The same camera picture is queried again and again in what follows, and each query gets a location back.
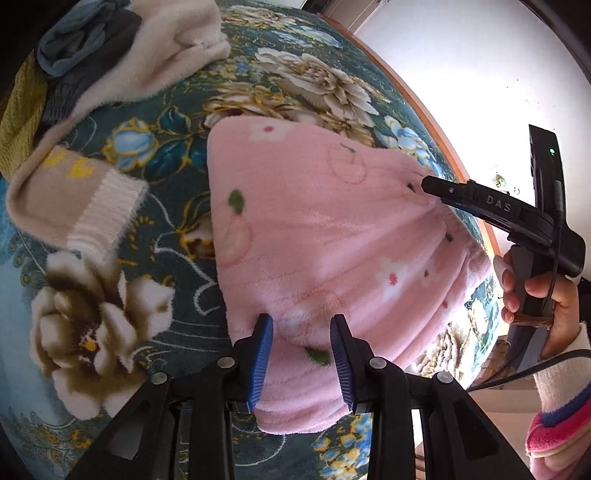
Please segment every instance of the black cable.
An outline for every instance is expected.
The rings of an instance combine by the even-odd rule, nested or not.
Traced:
[[[523,370],[522,372],[519,372],[518,374],[511,375],[510,377],[504,378],[502,380],[486,381],[486,382],[481,383],[479,385],[475,385],[474,387],[467,388],[466,391],[468,393],[472,393],[472,392],[477,392],[479,390],[485,390],[487,388],[500,387],[500,386],[505,385],[507,383],[513,382],[515,380],[520,380],[521,378],[530,377],[533,374],[539,373],[542,370],[546,370],[549,367],[553,367],[554,365],[557,365],[557,364],[564,362],[565,360],[569,360],[571,358],[591,358],[591,350],[581,349],[581,350],[573,350],[571,352],[563,353],[561,355],[555,356],[554,358],[551,358],[550,360],[546,360],[545,362],[543,362],[541,364],[538,364],[538,365],[530,367],[526,370]]]
[[[554,206],[556,207],[556,230],[554,231],[554,239],[556,240],[556,250],[554,251],[554,262],[552,264],[552,279],[550,280],[550,288],[548,289],[548,294],[542,302],[542,308],[540,310],[540,313],[542,315],[544,314],[552,300],[554,286],[556,285],[556,277],[558,276],[558,264],[560,259],[560,248],[562,243],[562,226],[564,225],[563,193],[564,192],[562,189],[562,182],[560,180],[556,180],[554,182]],[[515,355],[513,355],[513,357],[510,360],[507,360],[500,369],[498,369],[495,373],[488,377],[485,383],[492,382],[495,378],[498,378],[499,375],[503,374],[515,362],[515,360],[517,360],[522,355],[522,353],[525,352],[527,346],[528,344],[525,343],[519,349],[519,351]]]

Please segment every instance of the sleeve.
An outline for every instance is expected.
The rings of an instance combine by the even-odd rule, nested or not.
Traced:
[[[564,351],[589,349],[581,324]],[[542,411],[533,419],[526,450],[537,480],[563,480],[591,445],[591,359],[573,358],[535,374]]]

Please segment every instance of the pink fleece pants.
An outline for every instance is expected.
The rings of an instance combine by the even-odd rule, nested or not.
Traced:
[[[274,343],[255,412],[265,432],[322,431],[348,413],[329,324],[405,368],[490,273],[427,169],[314,125],[240,116],[208,140],[217,273],[233,342],[262,312]]]

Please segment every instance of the floral bedspread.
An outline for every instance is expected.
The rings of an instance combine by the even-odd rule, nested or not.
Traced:
[[[206,138],[216,122],[229,115],[313,122],[401,149],[454,179],[402,95],[325,22],[260,2],[220,8],[230,58],[149,100],[94,111],[65,141],[151,184],[116,259],[99,268],[55,252],[0,210],[0,421],[38,480],[64,478],[149,372],[196,372],[230,348],[215,256],[203,234]],[[6,189],[0,180],[0,205]],[[482,242],[474,218],[458,215]],[[424,375],[448,369],[469,384],[497,322],[490,278],[412,368]],[[252,416],[237,417],[237,476],[363,478],[370,439],[369,415],[290,436],[262,433]],[[180,458],[186,477],[188,450]]]

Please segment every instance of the wooden bed frame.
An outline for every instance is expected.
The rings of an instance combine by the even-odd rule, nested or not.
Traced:
[[[449,166],[452,168],[454,174],[456,175],[458,181],[462,183],[466,183],[470,177],[466,168],[462,164],[460,157],[458,156],[457,152],[454,150],[452,144],[446,137],[445,133],[441,127],[437,124],[433,116],[429,113],[427,108],[423,105],[421,100],[415,95],[415,93],[409,88],[409,86],[400,78],[400,76],[392,70],[392,68],[382,59],[379,55],[376,54],[371,48],[369,48],[365,43],[363,43],[360,39],[355,37],[349,30],[347,30],[343,25],[338,23],[337,21],[325,17],[322,14],[318,14],[323,20],[325,20],[328,24],[330,24],[336,31],[338,31],[341,35],[346,37],[351,43],[353,43],[357,48],[362,50],[368,58],[380,69],[382,72],[388,77],[388,79],[396,85],[398,91],[402,94],[404,99],[408,102],[408,104],[413,108],[425,128],[433,137],[433,140],[441,150],[441,153],[445,156]],[[486,251],[490,257],[493,255],[501,255],[501,250],[499,249],[499,244],[496,241],[495,233],[492,227],[485,223],[484,221],[480,220],[479,218],[476,219],[478,221],[478,225],[480,226],[480,231],[485,241]]]

